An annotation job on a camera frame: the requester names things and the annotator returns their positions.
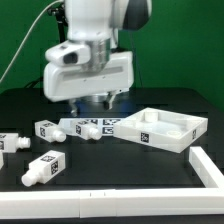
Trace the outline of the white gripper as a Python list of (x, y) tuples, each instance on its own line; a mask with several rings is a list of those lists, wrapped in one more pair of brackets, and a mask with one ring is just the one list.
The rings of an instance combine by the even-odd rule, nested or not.
[(110, 110), (116, 95), (126, 92), (134, 82), (132, 53), (114, 53), (103, 70), (97, 73), (81, 72), (80, 66), (59, 67), (49, 63), (44, 70), (44, 94), (53, 101), (69, 100), (71, 115), (78, 115), (76, 99), (109, 92), (103, 102)]

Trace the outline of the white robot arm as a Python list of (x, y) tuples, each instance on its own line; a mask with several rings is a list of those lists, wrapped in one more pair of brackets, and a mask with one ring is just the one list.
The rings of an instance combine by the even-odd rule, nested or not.
[(141, 29), (152, 13), (152, 0), (64, 0), (67, 40), (48, 49), (44, 94), (67, 100), (71, 113), (76, 101), (103, 95), (110, 109), (115, 97), (134, 82), (130, 51), (117, 53), (118, 30)]

